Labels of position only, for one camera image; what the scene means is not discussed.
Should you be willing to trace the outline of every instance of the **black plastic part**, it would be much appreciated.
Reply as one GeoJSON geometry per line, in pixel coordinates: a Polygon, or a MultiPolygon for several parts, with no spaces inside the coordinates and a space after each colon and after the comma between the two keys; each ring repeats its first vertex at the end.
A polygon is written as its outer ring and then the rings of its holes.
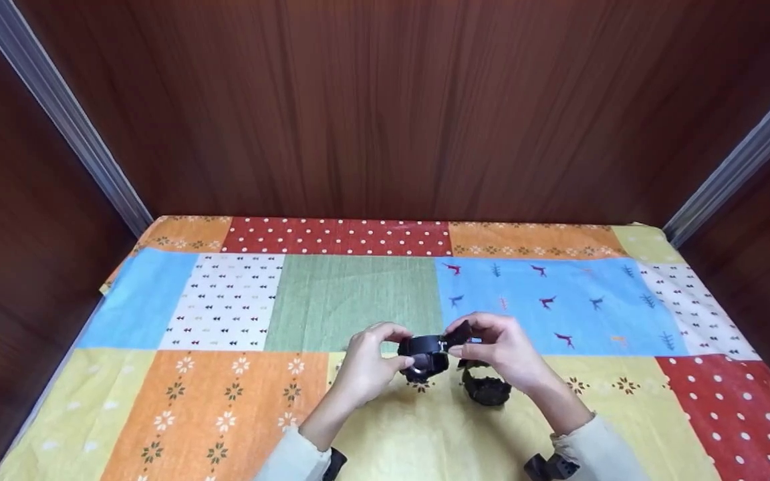
{"type": "Polygon", "coordinates": [[[432,375],[447,371],[447,350],[465,344],[471,338],[471,324],[462,322],[448,335],[419,335],[400,342],[397,354],[415,359],[415,364],[400,371],[411,383],[424,383],[432,375]]]}
{"type": "Polygon", "coordinates": [[[462,359],[457,365],[459,369],[464,369],[462,371],[462,386],[465,387],[465,392],[468,393],[471,401],[477,402],[477,404],[490,408],[503,406],[510,399],[513,386],[496,377],[474,378],[469,369],[482,366],[488,367],[489,364],[479,360],[462,359]]]}
{"type": "Polygon", "coordinates": [[[578,471],[577,463],[565,460],[560,454],[552,454],[548,461],[543,454],[536,454],[525,463],[525,472],[531,481],[551,481],[552,479],[569,479],[578,471]]]}
{"type": "Polygon", "coordinates": [[[341,451],[332,448],[331,462],[329,463],[329,469],[323,474],[323,481],[334,481],[340,473],[340,468],[346,464],[346,456],[343,456],[341,451]]]}

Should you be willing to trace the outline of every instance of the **left hand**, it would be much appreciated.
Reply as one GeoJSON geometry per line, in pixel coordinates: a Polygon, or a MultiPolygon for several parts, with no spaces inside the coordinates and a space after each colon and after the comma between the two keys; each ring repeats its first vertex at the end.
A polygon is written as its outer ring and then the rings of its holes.
{"type": "Polygon", "coordinates": [[[397,371],[415,362],[406,356],[382,358],[379,347],[382,342],[400,342],[407,337],[412,337],[409,329],[395,323],[375,323],[353,335],[329,395],[336,396],[349,409],[376,399],[397,371]]]}

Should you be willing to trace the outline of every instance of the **sleeve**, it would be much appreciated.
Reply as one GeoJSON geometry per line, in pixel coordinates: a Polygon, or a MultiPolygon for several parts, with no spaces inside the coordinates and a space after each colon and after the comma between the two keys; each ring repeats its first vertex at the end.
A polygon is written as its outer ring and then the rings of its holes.
{"type": "Polygon", "coordinates": [[[603,418],[565,436],[551,436],[554,452],[581,466],[569,481],[648,481],[627,442],[603,418]]]}
{"type": "Polygon", "coordinates": [[[320,481],[329,469],[330,460],[330,452],[320,452],[297,428],[290,428],[254,481],[320,481]]]}

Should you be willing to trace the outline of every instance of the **patchwork fabric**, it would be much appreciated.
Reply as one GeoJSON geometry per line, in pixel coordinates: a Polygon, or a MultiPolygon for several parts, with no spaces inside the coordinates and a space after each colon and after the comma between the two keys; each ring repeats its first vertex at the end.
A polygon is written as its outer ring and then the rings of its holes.
{"type": "Polygon", "coordinates": [[[504,222],[450,223],[453,255],[473,258],[601,259],[626,255],[611,228],[504,222]]]}
{"type": "MultiPolygon", "coordinates": [[[[0,479],[252,479],[352,334],[474,310],[516,317],[651,479],[770,479],[770,371],[656,228],[166,216],[105,290],[0,479]]],[[[527,397],[482,408],[455,365],[356,411],[340,479],[516,479],[550,456],[527,397]]]]}
{"type": "Polygon", "coordinates": [[[338,351],[380,321],[441,332],[437,297],[433,259],[287,256],[266,348],[338,351]]]}
{"type": "Polygon", "coordinates": [[[516,316],[543,354],[686,353],[632,259],[437,259],[436,271],[445,326],[490,311],[516,316]]]}
{"type": "Polygon", "coordinates": [[[770,479],[770,371],[721,354],[659,358],[724,479],[770,479]]]}

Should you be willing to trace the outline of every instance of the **red polka dot patch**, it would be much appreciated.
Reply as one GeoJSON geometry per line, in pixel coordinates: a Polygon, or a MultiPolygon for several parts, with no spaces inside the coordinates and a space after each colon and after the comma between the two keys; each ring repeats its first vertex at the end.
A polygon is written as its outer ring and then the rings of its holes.
{"type": "Polygon", "coordinates": [[[233,217],[226,253],[449,256],[447,222],[233,217]]]}
{"type": "Polygon", "coordinates": [[[723,479],[770,479],[770,371],[723,354],[657,358],[723,479]]]}

